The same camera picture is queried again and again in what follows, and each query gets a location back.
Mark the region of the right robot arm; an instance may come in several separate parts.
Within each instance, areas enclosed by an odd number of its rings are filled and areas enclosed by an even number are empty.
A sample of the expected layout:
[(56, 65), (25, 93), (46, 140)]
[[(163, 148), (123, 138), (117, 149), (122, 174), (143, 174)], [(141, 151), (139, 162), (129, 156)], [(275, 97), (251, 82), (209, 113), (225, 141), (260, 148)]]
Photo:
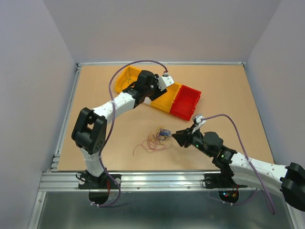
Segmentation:
[(217, 174), (204, 177), (204, 187), (232, 188), (253, 187), (266, 193), (283, 195), (285, 201), (297, 210), (305, 209), (305, 170), (297, 163), (275, 165), (253, 158), (224, 146), (224, 141), (215, 132), (202, 134), (191, 128), (172, 135), (179, 146), (195, 147), (220, 169)]

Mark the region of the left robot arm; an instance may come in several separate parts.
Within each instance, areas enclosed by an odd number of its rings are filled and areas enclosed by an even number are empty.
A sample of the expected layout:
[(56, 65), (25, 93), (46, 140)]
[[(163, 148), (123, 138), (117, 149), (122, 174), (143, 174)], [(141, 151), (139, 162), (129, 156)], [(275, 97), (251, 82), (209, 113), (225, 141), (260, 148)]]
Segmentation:
[(106, 183), (104, 168), (100, 163), (101, 151), (106, 145), (107, 125), (114, 125), (114, 120), (121, 114), (136, 108), (146, 98), (151, 101), (167, 92), (174, 80), (168, 73), (162, 76), (150, 71), (140, 71), (137, 80), (128, 85), (119, 95), (109, 102), (89, 109), (81, 109), (71, 138), (76, 146), (81, 149), (88, 178), (82, 179), (96, 187), (101, 188)]

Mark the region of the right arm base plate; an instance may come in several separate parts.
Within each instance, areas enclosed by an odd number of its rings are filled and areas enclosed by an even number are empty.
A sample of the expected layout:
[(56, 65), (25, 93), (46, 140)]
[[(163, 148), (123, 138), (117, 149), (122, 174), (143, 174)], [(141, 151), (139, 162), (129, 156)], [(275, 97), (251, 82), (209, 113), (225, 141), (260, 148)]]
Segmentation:
[(231, 178), (225, 178), (220, 173), (204, 174), (201, 186), (206, 189), (217, 189), (220, 200), (230, 205), (238, 205), (239, 189), (248, 187), (238, 185)]

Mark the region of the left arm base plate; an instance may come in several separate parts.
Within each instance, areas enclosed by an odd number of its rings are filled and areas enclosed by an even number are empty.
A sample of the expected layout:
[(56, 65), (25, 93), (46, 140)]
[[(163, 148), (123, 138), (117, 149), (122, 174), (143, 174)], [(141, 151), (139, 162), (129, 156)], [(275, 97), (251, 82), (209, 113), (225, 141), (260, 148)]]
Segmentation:
[[(88, 199), (92, 206), (109, 207), (117, 202), (121, 195), (121, 174), (114, 174), (111, 179), (105, 172), (99, 177), (95, 177), (86, 170), (76, 173), (75, 177), (79, 182), (78, 189), (89, 192)], [(114, 200), (111, 200), (111, 191), (119, 191)]]

